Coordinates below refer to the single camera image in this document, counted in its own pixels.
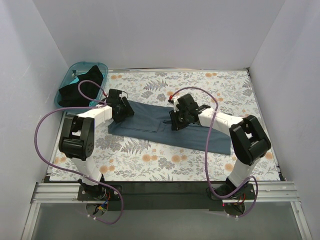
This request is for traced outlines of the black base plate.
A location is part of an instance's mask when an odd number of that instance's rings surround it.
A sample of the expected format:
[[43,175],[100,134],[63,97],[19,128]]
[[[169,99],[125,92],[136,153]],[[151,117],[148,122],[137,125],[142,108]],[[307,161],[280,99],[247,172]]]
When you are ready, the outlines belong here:
[[[116,188],[124,200],[124,210],[210,210],[223,211],[223,200],[213,196],[207,190],[205,181],[113,181],[107,184]],[[121,200],[117,192],[103,189],[100,193],[87,191],[87,187],[79,186],[77,200],[98,204],[110,195],[110,211],[119,211]],[[254,186],[242,187],[244,200],[254,200]]]

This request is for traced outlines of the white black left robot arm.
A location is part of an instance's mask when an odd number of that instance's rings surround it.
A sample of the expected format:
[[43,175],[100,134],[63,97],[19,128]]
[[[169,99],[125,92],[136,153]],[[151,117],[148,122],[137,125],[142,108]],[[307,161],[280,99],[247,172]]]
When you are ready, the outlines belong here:
[[110,89],[103,101],[106,105],[99,105],[80,114],[67,114],[64,118],[59,151],[71,159],[78,172],[84,174],[78,182],[95,200],[103,199],[107,193],[106,187],[99,183],[102,174],[92,158],[95,128],[109,120],[120,123],[133,116],[134,111],[127,96],[124,91]]

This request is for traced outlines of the black t shirt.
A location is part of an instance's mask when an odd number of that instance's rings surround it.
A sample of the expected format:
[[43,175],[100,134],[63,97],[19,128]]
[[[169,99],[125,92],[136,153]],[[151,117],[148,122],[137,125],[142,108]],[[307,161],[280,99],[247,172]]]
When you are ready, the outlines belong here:
[[[92,66],[86,73],[79,74],[71,83],[60,88],[61,100],[58,104],[62,107],[89,107],[92,101],[83,97],[78,90],[79,83],[85,80],[95,82],[99,86],[102,85],[103,74],[97,65]],[[100,88],[93,83],[85,82],[81,84],[80,90],[85,96],[96,99]]]

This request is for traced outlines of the aluminium frame rail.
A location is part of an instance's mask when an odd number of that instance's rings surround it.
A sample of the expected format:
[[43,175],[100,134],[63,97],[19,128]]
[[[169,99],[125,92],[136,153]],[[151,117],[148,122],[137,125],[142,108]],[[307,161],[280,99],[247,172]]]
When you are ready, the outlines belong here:
[[73,203],[77,202],[80,185],[78,183],[37,183],[32,203]]

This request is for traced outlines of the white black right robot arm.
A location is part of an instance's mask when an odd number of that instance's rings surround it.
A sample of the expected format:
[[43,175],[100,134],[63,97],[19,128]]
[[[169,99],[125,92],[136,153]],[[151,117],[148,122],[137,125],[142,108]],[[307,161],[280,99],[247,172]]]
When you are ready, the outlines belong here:
[[223,185],[214,189],[210,184],[208,188],[220,199],[237,199],[243,195],[244,185],[252,178],[253,169],[272,146],[259,120],[253,115],[242,118],[219,112],[205,104],[199,106],[190,94],[170,96],[168,101],[173,104],[170,117],[174,131],[197,124],[230,137],[236,155],[233,170]]

